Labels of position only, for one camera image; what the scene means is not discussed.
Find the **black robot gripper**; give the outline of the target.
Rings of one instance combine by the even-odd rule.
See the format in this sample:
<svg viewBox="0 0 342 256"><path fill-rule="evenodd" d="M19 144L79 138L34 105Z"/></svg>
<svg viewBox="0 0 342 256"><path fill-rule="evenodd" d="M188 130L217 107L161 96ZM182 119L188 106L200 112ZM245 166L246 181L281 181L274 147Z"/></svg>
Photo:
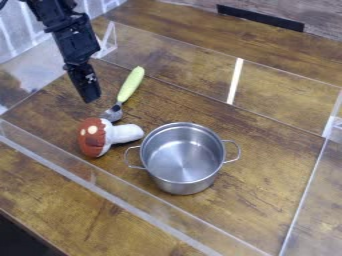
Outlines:
<svg viewBox="0 0 342 256"><path fill-rule="evenodd" d="M101 50L91 20L85 12L77 12L75 0L21 0L45 25L45 32L51 33L61 50L66 70L85 102L101 98L102 90L91 64L85 71L79 67L89 62L91 55Z"/></svg>

